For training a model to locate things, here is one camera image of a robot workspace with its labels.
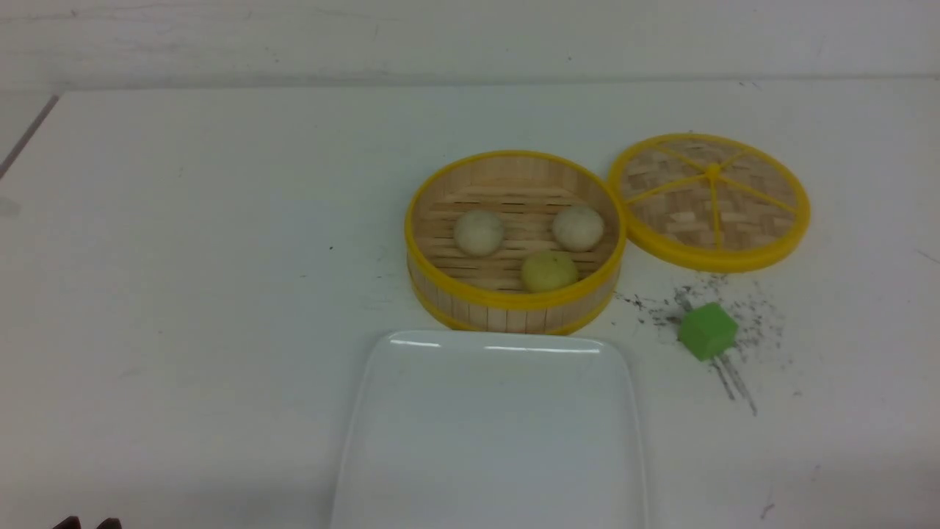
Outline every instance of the green cube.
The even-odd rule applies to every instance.
[[[701,361],[709,361],[734,345],[738,324],[717,303],[689,312],[679,327],[679,341]]]

